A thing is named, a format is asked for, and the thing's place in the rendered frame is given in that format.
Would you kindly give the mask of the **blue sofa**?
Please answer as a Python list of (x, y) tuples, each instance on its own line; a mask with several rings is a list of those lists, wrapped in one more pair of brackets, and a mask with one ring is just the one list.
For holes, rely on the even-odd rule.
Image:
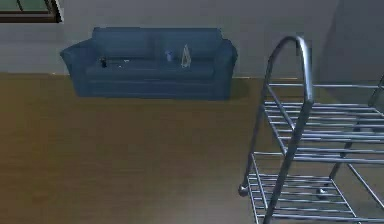
[[(188, 68), (181, 66), (185, 45)], [(217, 28), (96, 27), (60, 56), (81, 97), (226, 100), (238, 54)]]

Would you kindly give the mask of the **dark framed window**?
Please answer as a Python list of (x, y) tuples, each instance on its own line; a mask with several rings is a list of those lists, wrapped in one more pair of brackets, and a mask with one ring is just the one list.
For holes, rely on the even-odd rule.
[(58, 0), (0, 0), (0, 23), (61, 23)]

